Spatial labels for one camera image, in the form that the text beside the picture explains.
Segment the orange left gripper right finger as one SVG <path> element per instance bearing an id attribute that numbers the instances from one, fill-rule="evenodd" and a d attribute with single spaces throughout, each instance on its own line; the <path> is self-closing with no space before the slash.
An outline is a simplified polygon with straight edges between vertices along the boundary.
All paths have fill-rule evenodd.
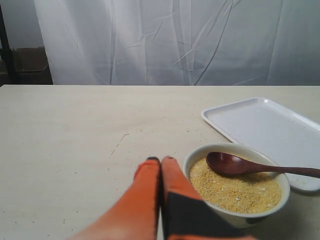
<path id="1" fill-rule="evenodd" d="M 215 213 L 184 176 L 177 160 L 161 162 L 162 226 L 166 240 L 254 240 Z"/>

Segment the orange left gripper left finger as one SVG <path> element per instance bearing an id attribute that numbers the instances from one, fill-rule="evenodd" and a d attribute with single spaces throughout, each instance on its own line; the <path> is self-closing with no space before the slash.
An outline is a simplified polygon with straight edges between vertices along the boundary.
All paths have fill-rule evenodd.
<path id="1" fill-rule="evenodd" d="M 71 240 L 155 240 L 159 220 L 161 166 L 157 157 L 142 162 L 121 198 Z"/>

